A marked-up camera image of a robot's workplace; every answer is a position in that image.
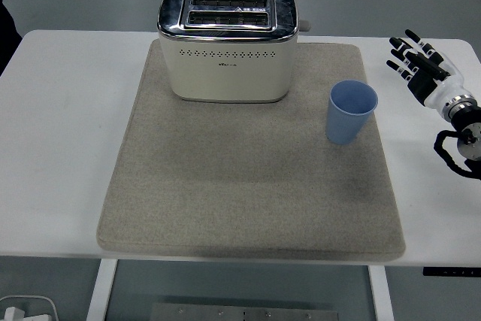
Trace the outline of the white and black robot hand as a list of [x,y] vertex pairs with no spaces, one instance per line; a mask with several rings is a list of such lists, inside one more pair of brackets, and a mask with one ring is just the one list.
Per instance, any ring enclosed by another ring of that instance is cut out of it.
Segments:
[[435,50],[411,30],[407,39],[391,37],[391,54],[395,61],[386,64],[407,82],[407,88],[423,106],[442,113],[455,98],[471,97],[464,88],[464,78],[450,59]]

